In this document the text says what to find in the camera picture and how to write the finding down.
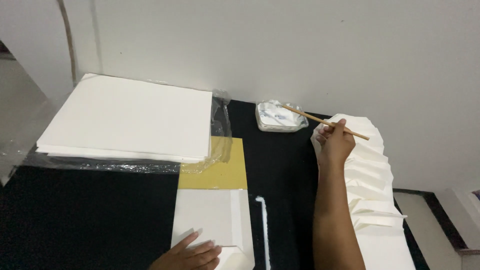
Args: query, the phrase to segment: clear plastic bag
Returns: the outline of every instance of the clear plastic bag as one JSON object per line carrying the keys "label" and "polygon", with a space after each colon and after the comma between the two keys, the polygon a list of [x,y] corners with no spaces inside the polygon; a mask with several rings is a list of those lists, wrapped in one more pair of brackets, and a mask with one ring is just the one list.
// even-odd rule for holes
{"label": "clear plastic bag", "polygon": [[227,105],[231,98],[224,90],[213,89],[211,111],[211,155],[205,161],[195,164],[184,164],[161,160],[100,160],[77,157],[54,157],[35,152],[36,140],[42,135],[50,121],[66,101],[68,95],[58,100],[47,100],[30,110],[31,119],[23,125],[20,135],[8,141],[0,148],[0,168],[2,171],[13,167],[10,174],[19,165],[74,170],[100,170],[142,173],[200,173],[217,162],[228,162],[232,145],[232,133],[228,118]]}
{"label": "clear plastic bag", "polygon": [[305,116],[282,108],[282,104],[303,111],[299,105],[294,103],[281,103],[272,99],[256,102],[255,116],[261,131],[295,132],[308,127],[308,120]]}

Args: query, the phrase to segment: yellow board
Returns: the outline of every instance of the yellow board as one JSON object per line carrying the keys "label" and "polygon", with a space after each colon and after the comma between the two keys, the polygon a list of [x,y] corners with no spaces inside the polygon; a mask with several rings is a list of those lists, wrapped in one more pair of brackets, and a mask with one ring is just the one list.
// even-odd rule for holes
{"label": "yellow board", "polygon": [[179,189],[247,189],[242,139],[233,138],[228,163],[216,163],[202,173],[180,173]]}

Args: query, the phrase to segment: chopstick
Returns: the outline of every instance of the chopstick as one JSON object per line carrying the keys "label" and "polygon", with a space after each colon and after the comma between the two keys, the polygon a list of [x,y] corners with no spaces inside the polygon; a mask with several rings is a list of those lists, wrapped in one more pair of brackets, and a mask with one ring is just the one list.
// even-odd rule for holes
{"label": "chopstick", "polygon": [[[316,118],[315,116],[311,116],[311,115],[309,115],[309,114],[307,114],[307,113],[304,113],[304,112],[302,112],[302,111],[299,111],[299,110],[294,109],[294,108],[292,108],[292,107],[289,107],[289,106],[287,106],[287,105],[282,105],[282,107],[285,108],[285,109],[287,109],[287,110],[291,110],[292,112],[296,112],[296,113],[298,113],[298,114],[300,114],[300,115],[303,115],[303,116],[305,116],[305,117],[307,117],[307,118],[310,118],[310,119],[312,119],[312,120],[315,120],[315,121],[317,121],[317,122],[320,122],[320,123],[322,123],[322,124],[325,124],[325,125],[328,125],[328,126],[331,126],[331,127],[335,127],[335,124],[334,124],[334,123],[330,123],[330,122],[327,122],[327,121],[322,120],[322,119],[320,119],[320,118]],[[365,139],[365,140],[367,140],[367,141],[370,140],[370,138],[368,138],[367,136],[358,134],[358,133],[353,132],[353,131],[351,131],[351,130],[345,129],[345,130],[343,130],[343,132],[348,133],[348,134],[352,134],[352,135],[354,135],[354,136],[357,136],[357,137],[359,137],[359,138]]]}

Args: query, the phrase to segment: plastic container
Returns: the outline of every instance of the plastic container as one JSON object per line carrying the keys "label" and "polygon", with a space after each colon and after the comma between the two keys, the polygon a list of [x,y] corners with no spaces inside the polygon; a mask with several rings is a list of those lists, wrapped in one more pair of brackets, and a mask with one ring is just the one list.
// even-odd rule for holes
{"label": "plastic container", "polygon": [[268,132],[295,132],[308,126],[305,116],[282,108],[285,104],[289,107],[303,111],[294,103],[281,103],[277,100],[263,100],[256,103],[255,116],[261,131]]}

